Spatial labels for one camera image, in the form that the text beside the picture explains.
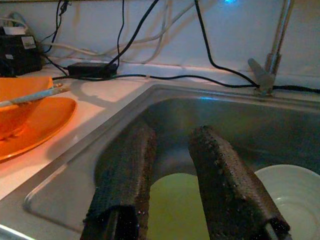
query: orange plate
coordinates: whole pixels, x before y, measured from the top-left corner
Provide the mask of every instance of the orange plate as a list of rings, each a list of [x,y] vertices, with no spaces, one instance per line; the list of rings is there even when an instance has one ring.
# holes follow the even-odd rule
[[[66,97],[46,97],[16,136],[0,140],[0,162],[35,148],[56,135],[71,119],[77,103]]]

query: yellow bowl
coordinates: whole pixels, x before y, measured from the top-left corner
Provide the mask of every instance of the yellow bowl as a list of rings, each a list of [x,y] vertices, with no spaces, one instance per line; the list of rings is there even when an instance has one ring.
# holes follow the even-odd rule
[[[0,102],[34,94],[53,86],[48,76],[0,77]],[[0,140],[20,132],[40,100],[0,107]]]

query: sink basin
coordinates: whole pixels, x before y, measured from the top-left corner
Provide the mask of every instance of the sink basin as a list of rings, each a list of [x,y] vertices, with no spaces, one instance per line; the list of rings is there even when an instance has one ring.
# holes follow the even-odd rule
[[[253,171],[291,164],[320,174],[319,103],[154,85],[0,201],[0,225],[35,239],[79,239],[97,171],[121,151],[126,130],[139,119],[157,135],[153,182],[196,175],[187,141],[202,125],[213,126]],[[1,236],[23,239],[0,227]]]

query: countertop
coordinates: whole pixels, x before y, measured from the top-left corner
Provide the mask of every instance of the countertop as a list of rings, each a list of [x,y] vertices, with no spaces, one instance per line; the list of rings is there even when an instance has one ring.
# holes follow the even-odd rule
[[[183,74],[186,71],[185,67],[149,66],[148,72],[163,76],[164,68],[166,73],[171,75]],[[146,67],[140,65],[129,65],[126,66],[125,69],[120,68],[123,73],[133,72],[133,69],[135,73],[145,73],[146,71]],[[208,71],[196,68],[189,68],[188,73],[208,75]],[[59,72],[51,67],[45,67],[42,71],[28,75],[57,76]],[[212,76],[222,82],[231,81],[231,83],[234,83],[233,76],[221,73],[220,71],[213,72],[212,69],[210,69],[210,77]],[[185,85],[188,85],[187,79],[182,79],[181,81],[185,81]],[[59,94],[56,97],[67,97],[77,102],[77,109],[73,118],[67,126],[48,141],[22,155],[0,163],[0,200],[115,115],[149,87],[159,83],[171,84],[169,81],[154,81],[143,77],[118,78],[98,82],[66,79],[63,80],[63,83],[69,85],[71,91]],[[203,80],[194,81],[190,79],[189,83],[191,84],[190,86],[193,87],[201,86],[201,84],[204,83],[214,86],[214,84]],[[228,91],[240,91],[242,93],[252,94],[253,89],[228,89]],[[320,97],[316,94],[301,94],[296,92],[277,92],[276,94],[277,97],[308,99],[310,101],[320,102]]]

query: black power adapter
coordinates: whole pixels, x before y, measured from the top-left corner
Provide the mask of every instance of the black power adapter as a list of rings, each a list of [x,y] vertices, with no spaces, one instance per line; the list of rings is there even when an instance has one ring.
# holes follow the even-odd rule
[[[103,62],[77,62],[67,67],[69,75],[90,76],[91,78],[109,78],[117,74],[117,65]]]

